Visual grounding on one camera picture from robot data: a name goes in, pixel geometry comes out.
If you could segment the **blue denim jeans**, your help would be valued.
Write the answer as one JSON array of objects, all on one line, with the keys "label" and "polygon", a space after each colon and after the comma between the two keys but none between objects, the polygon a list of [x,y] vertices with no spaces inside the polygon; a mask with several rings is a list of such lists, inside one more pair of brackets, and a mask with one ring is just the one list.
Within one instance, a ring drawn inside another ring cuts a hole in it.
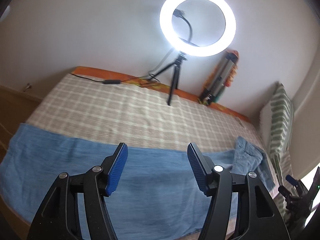
[{"label": "blue denim jeans", "polygon": [[[61,172],[81,174],[116,150],[22,124],[1,163],[1,197],[31,222]],[[118,187],[106,199],[119,239],[178,239],[199,232],[210,199],[196,183],[184,150],[130,147]]]}]

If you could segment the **green leaf pattern pillow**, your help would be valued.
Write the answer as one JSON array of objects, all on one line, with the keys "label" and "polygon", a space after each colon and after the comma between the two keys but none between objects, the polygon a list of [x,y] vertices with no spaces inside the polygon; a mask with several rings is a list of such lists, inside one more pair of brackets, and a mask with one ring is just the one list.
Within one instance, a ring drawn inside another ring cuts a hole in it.
[{"label": "green leaf pattern pillow", "polygon": [[292,138],[294,106],[282,83],[276,88],[259,115],[259,130],[266,153],[277,176],[279,186],[295,194],[293,186],[285,179],[293,175],[289,147]]}]

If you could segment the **plaid bed cover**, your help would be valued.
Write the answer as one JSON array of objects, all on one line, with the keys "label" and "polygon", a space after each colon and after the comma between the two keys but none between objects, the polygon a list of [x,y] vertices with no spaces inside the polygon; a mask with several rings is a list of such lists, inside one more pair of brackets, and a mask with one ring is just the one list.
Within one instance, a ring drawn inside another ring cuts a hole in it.
[{"label": "plaid bed cover", "polygon": [[100,85],[66,75],[27,124],[102,144],[186,152],[195,142],[214,163],[240,172],[257,166],[272,197],[276,173],[253,125],[190,100],[135,85]]}]

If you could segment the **orange floral mattress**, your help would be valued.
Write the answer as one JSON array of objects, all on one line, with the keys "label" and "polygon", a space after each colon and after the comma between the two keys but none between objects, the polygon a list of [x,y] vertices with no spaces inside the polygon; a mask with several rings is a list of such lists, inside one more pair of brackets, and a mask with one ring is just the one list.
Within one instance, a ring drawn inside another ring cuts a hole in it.
[{"label": "orange floral mattress", "polygon": [[[98,78],[101,80],[121,80],[124,83],[137,85],[139,87],[148,88],[151,90],[155,90],[162,93],[169,93],[169,86],[164,85],[159,82],[148,82],[143,79],[140,79],[138,77],[134,77],[131,75],[113,72],[109,70],[104,69],[98,69],[98,68],[92,68],[92,67],[83,67],[78,66],[71,72],[72,74],[79,75],[79,76],[85,76],[88,78]],[[231,110],[227,107],[224,107],[218,103],[211,103],[209,105],[211,109],[220,111],[222,113],[226,113],[228,115],[231,115],[233,117],[237,117],[242,121],[251,122],[250,119],[234,110]]]}]

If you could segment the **black mini tripod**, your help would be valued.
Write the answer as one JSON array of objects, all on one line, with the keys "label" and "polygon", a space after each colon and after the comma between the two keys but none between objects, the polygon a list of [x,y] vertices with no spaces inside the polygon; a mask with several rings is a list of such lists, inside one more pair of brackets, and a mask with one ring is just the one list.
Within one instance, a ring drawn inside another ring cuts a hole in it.
[{"label": "black mini tripod", "polygon": [[148,81],[151,81],[153,79],[155,79],[157,76],[161,75],[163,72],[166,72],[169,68],[173,67],[173,75],[171,78],[171,85],[169,88],[169,96],[167,99],[167,105],[170,106],[171,105],[171,100],[172,100],[172,96],[174,91],[178,88],[178,81],[179,81],[179,77],[180,77],[180,71],[181,71],[181,64],[183,61],[186,61],[186,57],[185,57],[185,53],[183,52],[179,52],[179,55],[176,57],[175,61],[173,61],[172,63],[166,65],[165,67],[163,67],[161,70],[159,70],[156,74],[151,74],[151,76],[147,79]]}]

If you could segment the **phone holder gooseneck clamp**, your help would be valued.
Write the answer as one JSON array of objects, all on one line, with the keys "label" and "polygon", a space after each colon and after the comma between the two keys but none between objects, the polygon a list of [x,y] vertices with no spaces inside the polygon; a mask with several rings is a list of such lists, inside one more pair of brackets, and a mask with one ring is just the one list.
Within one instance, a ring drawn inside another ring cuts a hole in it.
[{"label": "phone holder gooseneck clamp", "polygon": [[191,26],[191,23],[186,19],[185,12],[180,9],[175,9],[173,14],[175,18],[181,20],[181,23],[185,26],[185,31],[187,32],[185,35],[185,38],[183,38],[181,35],[179,35],[179,38],[186,44],[191,45],[192,47],[199,48],[199,45],[195,44],[193,42],[193,28]]}]

